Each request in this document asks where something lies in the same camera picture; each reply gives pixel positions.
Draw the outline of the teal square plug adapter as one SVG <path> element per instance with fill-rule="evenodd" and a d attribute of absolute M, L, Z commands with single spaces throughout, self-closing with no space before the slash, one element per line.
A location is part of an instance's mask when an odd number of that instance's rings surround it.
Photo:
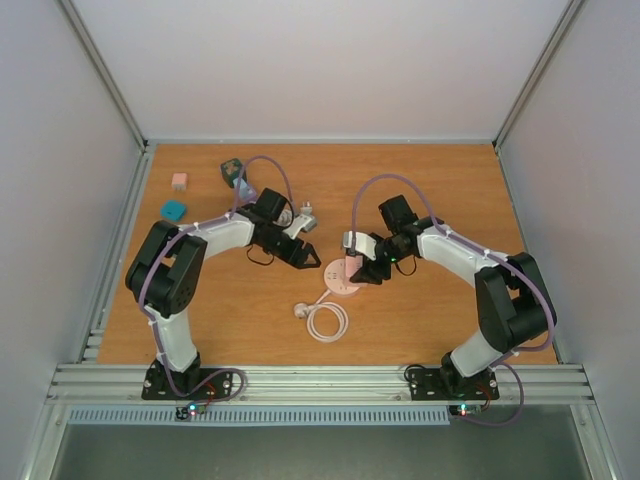
<path fill-rule="evenodd" d="M 161 217 L 171 222 L 179 222 L 186 213 L 187 206 L 177 200 L 166 201 L 160 209 Z"/>

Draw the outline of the small pink plug adapter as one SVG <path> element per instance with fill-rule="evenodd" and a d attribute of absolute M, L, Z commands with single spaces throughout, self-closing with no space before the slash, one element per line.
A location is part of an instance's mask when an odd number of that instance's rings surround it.
<path fill-rule="evenodd" d="M 188 186 L 188 174 L 186 172 L 176 172 L 172 175 L 171 187 L 174 191 L 185 191 Z"/>

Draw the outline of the large pink cube adapter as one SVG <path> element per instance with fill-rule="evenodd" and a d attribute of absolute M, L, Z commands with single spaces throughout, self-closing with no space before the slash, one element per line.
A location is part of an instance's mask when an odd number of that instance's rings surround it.
<path fill-rule="evenodd" d="M 346 255 L 344 258 L 344 280 L 351 283 L 351 278 L 362 267 L 363 257 L 361 255 Z"/>

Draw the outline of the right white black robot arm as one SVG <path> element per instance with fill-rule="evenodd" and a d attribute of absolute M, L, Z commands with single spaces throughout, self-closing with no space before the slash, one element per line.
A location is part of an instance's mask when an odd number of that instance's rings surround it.
<path fill-rule="evenodd" d="M 412 257 L 435 263 L 474 288 L 478 328 L 463 344 L 446 353 L 440 383 L 451 397 L 468 393 L 481 375 L 542 334 L 551 340 L 557 316 L 536 260 L 528 253 L 506 255 L 459 235 L 441 219 L 420 218 L 402 195 L 378 206 L 387 237 L 350 229 L 342 246 L 360 257 L 348 274 L 355 284 L 380 285 L 392 266 Z"/>

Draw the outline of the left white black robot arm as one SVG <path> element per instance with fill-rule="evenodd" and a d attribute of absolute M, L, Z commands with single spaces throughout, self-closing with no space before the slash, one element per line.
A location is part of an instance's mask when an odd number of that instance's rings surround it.
<path fill-rule="evenodd" d="M 207 380 L 192 340 L 188 306 L 204 262 L 232 249 L 258 247 L 296 269 L 315 269 L 314 246 L 299 237 L 317 225 L 313 208 L 300 208 L 272 189 L 222 216 L 189 225 L 158 221 L 150 229 L 125 277 L 156 344 L 155 367 L 166 389 L 179 398 L 195 395 Z"/>

